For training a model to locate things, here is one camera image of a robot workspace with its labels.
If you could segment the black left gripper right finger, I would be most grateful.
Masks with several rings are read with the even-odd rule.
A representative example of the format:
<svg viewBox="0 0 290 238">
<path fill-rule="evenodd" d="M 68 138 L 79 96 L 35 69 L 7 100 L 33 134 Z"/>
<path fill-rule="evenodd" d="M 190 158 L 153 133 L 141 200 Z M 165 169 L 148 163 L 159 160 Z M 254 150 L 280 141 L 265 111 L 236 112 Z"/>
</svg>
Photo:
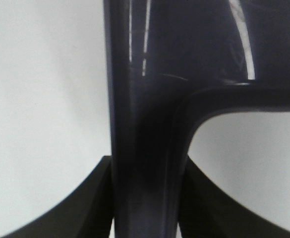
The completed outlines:
<svg viewBox="0 0 290 238">
<path fill-rule="evenodd" d="M 184 238 L 290 238 L 290 231 L 242 206 L 188 159 L 178 223 Z"/>
</svg>

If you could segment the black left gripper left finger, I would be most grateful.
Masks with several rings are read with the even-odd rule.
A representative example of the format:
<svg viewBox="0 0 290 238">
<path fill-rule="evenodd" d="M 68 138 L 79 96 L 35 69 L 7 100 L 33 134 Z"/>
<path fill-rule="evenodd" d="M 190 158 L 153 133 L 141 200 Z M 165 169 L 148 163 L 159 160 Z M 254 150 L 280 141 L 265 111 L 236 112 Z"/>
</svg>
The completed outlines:
<svg viewBox="0 0 290 238">
<path fill-rule="evenodd" d="M 8 238 L 108 238 L 114 217 L 112 158 L 104 156 L 62 202 Z"/>
</svg>

